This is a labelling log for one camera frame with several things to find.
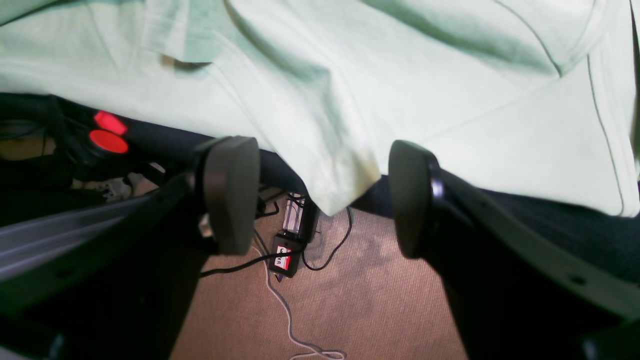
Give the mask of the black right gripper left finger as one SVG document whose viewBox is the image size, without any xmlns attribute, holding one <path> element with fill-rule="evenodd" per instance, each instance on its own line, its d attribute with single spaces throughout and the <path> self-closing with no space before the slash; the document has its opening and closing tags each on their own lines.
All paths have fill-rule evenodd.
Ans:
<svg viewBox="0 0 640 360">
<path fill-rule="evenodd" d="M 31 360 L 167 360 L 212 255 L 252 242 L 259 146 L 203 143 L 189 170 L 86 243 L 1 281 L 1 351 Z"/>
</svg>

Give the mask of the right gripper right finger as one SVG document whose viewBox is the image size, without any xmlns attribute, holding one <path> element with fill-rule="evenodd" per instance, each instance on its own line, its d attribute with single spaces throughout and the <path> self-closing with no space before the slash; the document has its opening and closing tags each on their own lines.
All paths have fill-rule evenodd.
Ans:
<svg viewBox="0 0 640 360">
<path fill-rule="evenodd" d="M 398 248 L 439 274 L 470 360 L 637 360 L 639 288 L 551 243 L 429 150 L 396 140 Z"/>
</svg>

